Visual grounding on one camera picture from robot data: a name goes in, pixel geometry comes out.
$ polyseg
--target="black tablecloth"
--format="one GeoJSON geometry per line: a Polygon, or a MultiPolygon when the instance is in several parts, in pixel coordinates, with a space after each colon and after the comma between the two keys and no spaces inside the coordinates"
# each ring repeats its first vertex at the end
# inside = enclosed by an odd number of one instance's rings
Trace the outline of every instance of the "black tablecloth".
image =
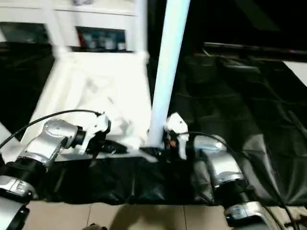
{"type": "MultiPolygon", "coordinates": [[[[151,94],[156,67],[151,59],[151,94]]],[[[169,108],[190,131],[226,140],[268,205],[278,205],[279,196],[288,205],[307,203],[306,111],[307,89],[284,63],[201,56],[180,60],[169,108]]],[[[41,198],[73,204],[217,205],[202,160],[107,159],[89,166],[90,161],[56,162],[41,198]]]]}

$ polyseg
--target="white frame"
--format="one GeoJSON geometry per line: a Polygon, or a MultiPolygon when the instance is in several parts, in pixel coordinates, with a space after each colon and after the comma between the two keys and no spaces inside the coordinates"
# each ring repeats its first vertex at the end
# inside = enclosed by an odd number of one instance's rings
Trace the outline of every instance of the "white frame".
{"type": "MultiPolygon", "coordinates": [[[[0,0],[0,22],[46,23],[52,44],[62,46],[62,48],[64,46],[80,46],[76,26],[121,29],[125,30],[128,51],[143,50],[146,52],[146,0],[135,0],[135,4],[130,2],[126,5],[127,9],[126,6],[123,8],[118,6],[118,11],[113,9],[114,6],[100,9],[95,8],[97,6],[95,4],[93,7],[91,5],[73,6],[69,5],[69,2],[71,1],[16,0],[10,2],[9,0],[0,0]],[[53,23],[50,23],[52,16],[47,9],[55,15],[56,21],[53,23]]],[[[5,41],[5,37],[0,31],[1,41],[5,41]]]]}

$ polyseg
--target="tile floor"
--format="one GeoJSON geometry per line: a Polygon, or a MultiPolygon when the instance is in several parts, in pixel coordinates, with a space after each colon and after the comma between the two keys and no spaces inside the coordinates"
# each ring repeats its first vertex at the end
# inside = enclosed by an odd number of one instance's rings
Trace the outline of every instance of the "tile floor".
{"type": "MultiPolygon", "coordinates": [[[[102,203],[68,205],[31,202],[24,230],[81,230],[92,223],[109,230],[229,230],[222,207],[206,206],[110,206],[102,203]]],[[[286,213],[271,210],[281,222],[286,213]]],[[[305,208],[290,208],[294,218],[307,215],[305,208]]]]}

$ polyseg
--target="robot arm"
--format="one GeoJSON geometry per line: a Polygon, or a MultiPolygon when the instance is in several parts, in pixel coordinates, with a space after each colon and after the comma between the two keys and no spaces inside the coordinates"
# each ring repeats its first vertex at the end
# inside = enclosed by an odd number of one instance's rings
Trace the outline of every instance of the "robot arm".
{"type": "Polygon", "coordinates": [[[224,207],[228,225],[238,230],[278,229],[257,201],[254,191],[223,142],[196,136],[193,145],[196,154],[205,157],[206,169],[203,170],[210,173],[214,197],[224,207]]]}
{"type": "Polygon", "coordinates": [[[21,152],[15,162],[1,169],[0,230],[20,230],[29,214],[26,205],[61,149],[81,145],[86,132],[64,120],[45,123],[39,136],[21,152]]]}

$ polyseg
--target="white cabinet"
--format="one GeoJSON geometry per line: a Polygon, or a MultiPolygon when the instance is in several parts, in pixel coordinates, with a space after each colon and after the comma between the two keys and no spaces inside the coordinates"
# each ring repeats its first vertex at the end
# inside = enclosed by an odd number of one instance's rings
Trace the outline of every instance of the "white cabinet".
{"type": "MultiPolygon", "coordinates": [[[[0,0],[0,22],[45,23],[40,0],[0,0]]],[[[135,4],[131,0],[94,0],[74,6],[72,0],[54,0],[53,7],[65,45],[80,46],[76,27],[123,30],[126,49],[135,50],[135,4]]],[[[0,31],[0,41],[6,41],[0,31]]]]}

